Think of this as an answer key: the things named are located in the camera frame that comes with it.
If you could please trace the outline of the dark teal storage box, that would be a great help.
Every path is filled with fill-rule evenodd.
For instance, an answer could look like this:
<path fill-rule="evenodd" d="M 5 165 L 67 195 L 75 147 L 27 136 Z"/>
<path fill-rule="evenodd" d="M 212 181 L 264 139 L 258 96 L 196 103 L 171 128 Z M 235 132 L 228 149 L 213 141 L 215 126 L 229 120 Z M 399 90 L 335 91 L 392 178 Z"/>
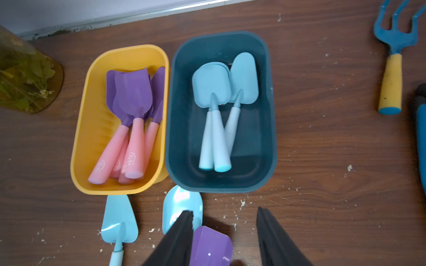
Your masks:
<path fill-rule="evenodd" d="M 242 53 L 256 62 L 260 94 L 243 105 L 231 154 L 230 171 L 199 168 L 206 109 L 198 107 L 191 78 L 208 62 L 231 64 Z M 277 165 L 277 137 L 270 52 L 266 42 L 248 31 L 200 35 L 183 43 L 172 62 L 166 120 L 165 165 L 180 187 L 203 193 L 243 193 L 262 187 Z"/>

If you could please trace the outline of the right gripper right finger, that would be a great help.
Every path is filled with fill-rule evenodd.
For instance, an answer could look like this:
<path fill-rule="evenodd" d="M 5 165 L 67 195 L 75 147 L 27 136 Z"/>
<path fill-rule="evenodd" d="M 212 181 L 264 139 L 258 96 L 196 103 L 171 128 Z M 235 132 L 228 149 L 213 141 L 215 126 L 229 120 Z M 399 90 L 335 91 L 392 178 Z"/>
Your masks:
<path fill-rule="evenodd" d="M 256 227 L 263 266 L 311 266 L 267 208 L 257 210 Z"/>

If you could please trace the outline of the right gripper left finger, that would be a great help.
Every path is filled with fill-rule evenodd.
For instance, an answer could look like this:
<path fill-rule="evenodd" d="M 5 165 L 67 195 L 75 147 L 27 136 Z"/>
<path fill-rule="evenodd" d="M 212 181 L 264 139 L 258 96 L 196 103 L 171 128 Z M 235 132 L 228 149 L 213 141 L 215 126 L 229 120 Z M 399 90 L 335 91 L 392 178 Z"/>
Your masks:
<path fill-rule="evenodd" d="M 188 266 L 193 243 L 193 211 L 183 211 L 143 266 Z"/>

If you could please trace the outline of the yellow plastic storage box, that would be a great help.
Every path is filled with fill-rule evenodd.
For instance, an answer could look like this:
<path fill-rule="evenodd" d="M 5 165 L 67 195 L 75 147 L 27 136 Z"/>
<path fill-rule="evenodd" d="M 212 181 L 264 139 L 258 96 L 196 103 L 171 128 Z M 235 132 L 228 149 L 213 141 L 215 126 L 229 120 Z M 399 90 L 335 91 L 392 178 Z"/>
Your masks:
<path fill-rule="evenodd" d="M 166 53 L 159 46 L 143 44 L 112 49 L 101 54 L 89 67 L 71 158 L 71 177 L 76 188 L 82 193 L 102 196 L 138 194 L 168 177 L 165 165 L 168 108 L 165 106 L 148 168 L 141 180 L 128 185 L 121 185 L 113 179 L 109 179 L 103 185 L 94 185 L 88 181 L 95 164 L 120 125 L 120 120 L 107 107 L 107 72 L 109 70 L 131 72 L 147 68 L 149 74 L 153 75 L 159 67 L 166 69 L 164 100 L 167 102 L 170 64 Z"/>

